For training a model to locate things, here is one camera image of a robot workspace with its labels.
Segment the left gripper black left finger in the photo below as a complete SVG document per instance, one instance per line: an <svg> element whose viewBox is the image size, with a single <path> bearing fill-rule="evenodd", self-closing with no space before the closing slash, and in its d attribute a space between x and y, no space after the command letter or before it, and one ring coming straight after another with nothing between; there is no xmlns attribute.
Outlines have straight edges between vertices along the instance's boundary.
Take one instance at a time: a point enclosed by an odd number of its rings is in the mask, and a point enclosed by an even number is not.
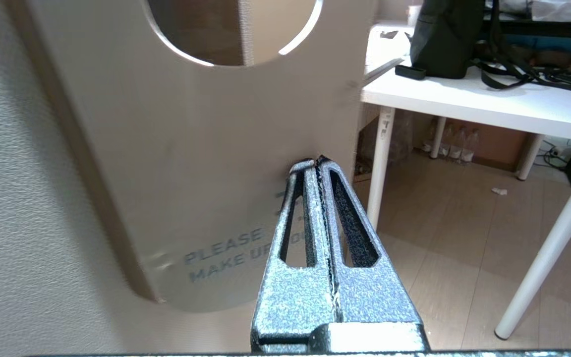
<svg viewBox="0 0 571 357"><path fill-rule="evenodd" d="M286 262L295 201L303 199L304 267ZM316 161L295 163L267 259L251 324L251 350L260 354L313 353L317 328L335 320L331 250Z"/></svg>

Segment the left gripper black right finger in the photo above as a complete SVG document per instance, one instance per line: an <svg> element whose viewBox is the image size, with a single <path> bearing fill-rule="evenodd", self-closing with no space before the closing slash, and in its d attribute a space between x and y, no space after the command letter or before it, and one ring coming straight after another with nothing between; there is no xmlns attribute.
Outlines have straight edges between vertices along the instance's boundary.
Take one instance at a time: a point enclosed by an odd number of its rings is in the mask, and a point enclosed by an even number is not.
<svg viewBox="0 0 571 357"><path fill-rule="evenodd" d="M422 324L394 265L340 166L317 160L339 322Z"/></svg>

